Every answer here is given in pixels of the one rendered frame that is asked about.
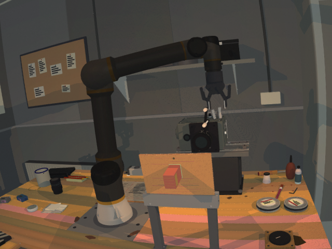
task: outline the white puck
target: white puck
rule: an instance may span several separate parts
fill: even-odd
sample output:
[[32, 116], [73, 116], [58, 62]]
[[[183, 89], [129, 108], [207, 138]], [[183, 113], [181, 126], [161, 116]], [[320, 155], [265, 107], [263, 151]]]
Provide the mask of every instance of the white puck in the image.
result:
[[38, 206], [37, 205], [31, 205], [31, 206], [28, 206], [27, 208], [27, 211], [32, 213], [32, 212], [35, 212], [38, 210]]
[[279, 210], [280, 201], [273, 197], [264, 197], [257, 201], [256, 207], [263, 213], [272, 213]]
[[302, 197], [290, 197], [284, 201], [284, 207], [290, 212], [299, 213], [308, 208], [308, 202]]

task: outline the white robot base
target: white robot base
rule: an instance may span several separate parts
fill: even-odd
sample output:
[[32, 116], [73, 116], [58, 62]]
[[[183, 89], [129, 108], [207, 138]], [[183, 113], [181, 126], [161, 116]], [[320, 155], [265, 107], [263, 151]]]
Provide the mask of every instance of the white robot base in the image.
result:
[[100, 224], [115, 226], [127, 222], [133, 216], [132, 207], [126, 197], [113, 205], [97, 205], [97, 219]]

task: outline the small white bottle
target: small white bottle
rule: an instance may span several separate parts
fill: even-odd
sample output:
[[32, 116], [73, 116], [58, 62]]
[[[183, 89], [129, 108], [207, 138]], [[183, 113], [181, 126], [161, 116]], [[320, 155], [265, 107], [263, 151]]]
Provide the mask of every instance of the small white bottle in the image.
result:
[[302, 180], [302, 170], [300, 169], [299, 165], [295, 171], [295, 184], [301, 184], [301, 180]]
[[264, 173], [263, 183], [264, 184], [270, 184], [271, 183], [271, 178], [270, 178], [270, 173], [269, 172]]

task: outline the workbench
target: workbench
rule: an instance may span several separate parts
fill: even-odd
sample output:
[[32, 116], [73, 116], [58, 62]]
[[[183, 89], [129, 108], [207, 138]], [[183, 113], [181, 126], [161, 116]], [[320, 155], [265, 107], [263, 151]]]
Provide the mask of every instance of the workbench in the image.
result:
[[[295, 236], [305, 240], [300, 249], [331, 248], [323, 225], [309, 194], [304, 179], [296, 185], [288, 180], [285, 173], [271, 175], [271, 183], [263, 184], [257, 171], [242, 172], [244, 175], [243, 193], [234, 196], [220, 196], [218, 209], [220, 248], [265, 248], [265, 231], [292, 230]], [[72, 175], [90, 176], [88, 170], [76, 170]], [[142, 176], [123, 175], [123, 183], [130, 185], [143, 182]], [[63, 193], [54, 195], [51, 186], [39, 188], [36, 179], [27, 182], [4, 196], [11, 201], [0, 204], [0, 230], [12, 239], [1, 249], [147, 249], [154, 247], [149, 220], [135, 234], [133, 241], [118, 240], [103, 236], [89, 236], [67, 230], [96, 204], [92, 180], [82, 183], [67, 182], [61, 179]], [[274, 213], [257, 210], [256, 201], [263, 197], [275, 197], [280, 185], [284, 188], [279, 196], [281, 208]], [[28, 196], [25, 202], [16, 196]], [[302, 213], [286, 211], [283, 201], [291, 196], [303, 197], [308, 208]], [[129, 196], [129, 202], [143, 202], [140, 196]], [[61, 214], [44, 214], [41, 211], [51, 203], [67, 204]], [[26, 208], [37, 204], [39, 209], [29, 213]], [[185, 209], [160, 207], [162, 232], [167, 249], [171, 248], [209, 248], [208, 218], [206, 209]]]

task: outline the black cup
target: black cup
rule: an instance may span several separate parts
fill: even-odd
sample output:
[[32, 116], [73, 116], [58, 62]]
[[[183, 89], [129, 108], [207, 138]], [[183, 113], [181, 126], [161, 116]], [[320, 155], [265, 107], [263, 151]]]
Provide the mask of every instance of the black cup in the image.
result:
[[53, 193], [55, 195], [58, 195], [60, 193], [62, 193], [62, 184], [61, 184], [61, 179], [60, 178], [52, 178], [50, 180], [51, 183], [51, 188], [53, 190]]

